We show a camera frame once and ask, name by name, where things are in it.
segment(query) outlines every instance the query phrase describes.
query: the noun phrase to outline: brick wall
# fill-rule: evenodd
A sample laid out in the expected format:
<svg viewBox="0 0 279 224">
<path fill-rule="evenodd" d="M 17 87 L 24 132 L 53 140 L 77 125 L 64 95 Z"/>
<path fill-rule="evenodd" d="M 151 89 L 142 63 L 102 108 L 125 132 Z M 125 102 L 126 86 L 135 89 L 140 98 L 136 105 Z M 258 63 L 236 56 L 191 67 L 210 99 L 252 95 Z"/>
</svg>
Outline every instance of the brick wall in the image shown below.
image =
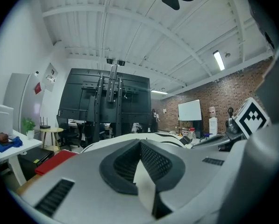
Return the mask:
<svg viewBox="0 0 279 224">
<path fill-rule="evenodd" d="M 209 107 L 215 106 L 216 117 L 218 118 L 218 131 L 225 131 L 225 121 L 229 118 L 227 113 L 229 107 L 236 111 L 245 99 L 255 98 L 262 106 L 255 94 L 255 90 L 262 82 L 262 75 L 269 67 L 270 60 L 262 61 L 224 78 L 217 83 L 211 82 L 195 89 L 186 91 L 174 97 L 163 100 L 152 100 L 152 108 L 159 113 L 159 129 L 172 131 L 178 125 L 178 104 L 199 99 L 202 116 L 204 120 L 204 132 L 209 132 Z M 190 122 L 180 122 L 181 127 L 189 127 Z"/>
</svg>

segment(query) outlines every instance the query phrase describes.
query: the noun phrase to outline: red sign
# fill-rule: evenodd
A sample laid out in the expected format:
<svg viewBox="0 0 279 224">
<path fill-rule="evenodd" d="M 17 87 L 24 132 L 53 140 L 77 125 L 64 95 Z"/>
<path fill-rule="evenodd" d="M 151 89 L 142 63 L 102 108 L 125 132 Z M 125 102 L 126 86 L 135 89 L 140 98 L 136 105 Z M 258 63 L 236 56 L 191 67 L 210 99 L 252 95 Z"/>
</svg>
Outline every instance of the red sign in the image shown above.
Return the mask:
<svg viewBox="0 0 279 224">
<path fill-rule="evenodd" d="M 36 93 L 36 95 L 39 93 L 39 92 L 41 92 L 42 91 L 42 89 L 41 89 L 41 84 L 40 83 L 37 83 L 37 85 L 36 85 L 36 87 L 35 87 L 35 93 Z"/>
</svg>

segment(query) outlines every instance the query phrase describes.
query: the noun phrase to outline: potted plant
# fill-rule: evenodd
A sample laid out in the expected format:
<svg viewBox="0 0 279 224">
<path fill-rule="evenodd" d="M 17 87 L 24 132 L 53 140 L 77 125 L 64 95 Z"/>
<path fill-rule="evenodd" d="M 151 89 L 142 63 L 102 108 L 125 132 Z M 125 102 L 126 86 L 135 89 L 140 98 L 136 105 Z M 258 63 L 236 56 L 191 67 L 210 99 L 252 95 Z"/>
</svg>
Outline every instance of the potted plant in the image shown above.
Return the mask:
<svg viewBox="0 0 279 224">
<path fill-rule="evenodd" d="M 27 119 L 23 118 L 22 122 L 23 122 L 23 127 L 26 132 L 27 138 L 29 140 L 33 139 L 35 136 L 34 128 L 35 128 L 36 124 L 30 118 L 27 118 Z"/>
</svg>

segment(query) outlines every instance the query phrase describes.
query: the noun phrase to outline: fluorescent light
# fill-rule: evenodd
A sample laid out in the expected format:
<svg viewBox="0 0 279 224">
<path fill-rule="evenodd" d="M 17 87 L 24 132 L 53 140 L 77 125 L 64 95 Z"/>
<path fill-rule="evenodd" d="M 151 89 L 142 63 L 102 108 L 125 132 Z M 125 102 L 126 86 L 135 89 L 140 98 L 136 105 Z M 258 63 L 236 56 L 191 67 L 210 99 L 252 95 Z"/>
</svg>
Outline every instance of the fluorescent light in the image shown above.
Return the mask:
<svg viewBox="0 0 279 224">
<path fill-rule="evenodd" d="M 151 91 L 153 93 L 158 93 L 158 94 L 163 94 L 163 95 L 167 95 L 167 92 L 162 92 L 162 91 Z"/>
<path fill-rule="evenodd" d="M 216 52 L 213 53 L 213 55 L 214 55 L 218 65 L 219 65 L 220 70 L 224 70 L 225 67 L 224 67 L 222 56 L 220 55 L 220 52 L 216 51 Z"/>
</svg>

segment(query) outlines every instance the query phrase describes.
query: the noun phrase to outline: refrigerator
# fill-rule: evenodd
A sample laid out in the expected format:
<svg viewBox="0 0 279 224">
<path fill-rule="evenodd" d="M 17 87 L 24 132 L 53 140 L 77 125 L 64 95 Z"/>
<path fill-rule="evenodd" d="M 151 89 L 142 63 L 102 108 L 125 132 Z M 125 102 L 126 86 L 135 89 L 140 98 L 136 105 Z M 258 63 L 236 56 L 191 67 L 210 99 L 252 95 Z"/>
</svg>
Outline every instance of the refrigerator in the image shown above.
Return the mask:
<svg viewBox="0 0 279 224">
<path fill-rule="evenodd" d="M 40 84 L 41 91 L 35 88 Z M 34 74 L 12 73 L 5 92 L 3 105 L 14 109 L 13 129 L 26 134 L 22 120 L 31 118 L 35 126 L 35 139 L 41 140 L 40 115 L 44 96 L 44 85 Z"/>
</svg>

